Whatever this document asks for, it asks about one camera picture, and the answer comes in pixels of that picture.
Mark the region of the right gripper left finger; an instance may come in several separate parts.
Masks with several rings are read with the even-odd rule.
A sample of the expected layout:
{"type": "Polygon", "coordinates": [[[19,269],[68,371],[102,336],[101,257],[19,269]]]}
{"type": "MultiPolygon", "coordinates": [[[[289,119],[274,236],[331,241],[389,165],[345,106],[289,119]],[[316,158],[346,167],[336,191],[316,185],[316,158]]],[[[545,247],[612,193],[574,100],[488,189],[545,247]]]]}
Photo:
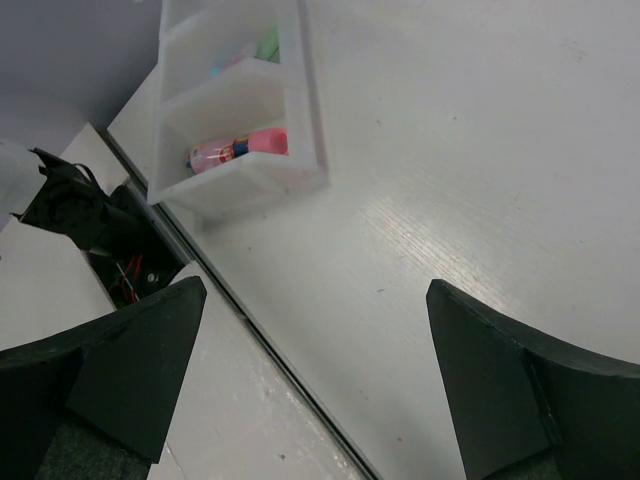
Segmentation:
{"type": "Polygon", "coordinates": [[[4,479],[145,479],[159,462],[207,291],[187,277],[1,353],[4,479]]]}

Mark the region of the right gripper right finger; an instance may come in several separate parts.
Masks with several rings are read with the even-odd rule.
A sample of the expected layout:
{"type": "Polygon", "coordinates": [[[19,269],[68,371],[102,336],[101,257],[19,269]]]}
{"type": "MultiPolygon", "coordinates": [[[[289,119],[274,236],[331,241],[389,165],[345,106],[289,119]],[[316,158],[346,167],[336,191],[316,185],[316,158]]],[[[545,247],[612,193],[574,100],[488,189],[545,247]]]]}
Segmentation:
{"type": "Polygon", "coordinates": [[[636,479],[639,367],[512,319],[444,280],[426,305],[469,479],[636,479]]]}

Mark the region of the green highlighter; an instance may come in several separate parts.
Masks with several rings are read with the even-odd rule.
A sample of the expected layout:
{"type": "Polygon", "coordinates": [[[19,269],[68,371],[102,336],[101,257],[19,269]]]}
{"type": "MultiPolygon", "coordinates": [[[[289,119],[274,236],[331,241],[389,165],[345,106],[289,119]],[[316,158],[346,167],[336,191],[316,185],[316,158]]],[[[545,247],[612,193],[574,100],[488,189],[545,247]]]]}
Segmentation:
{"type": "Polygon", "coordinates": [[[255,57],[271,63],[280,62],[280,40],[277,28],[272,28],[259,43],[255,57]]]}

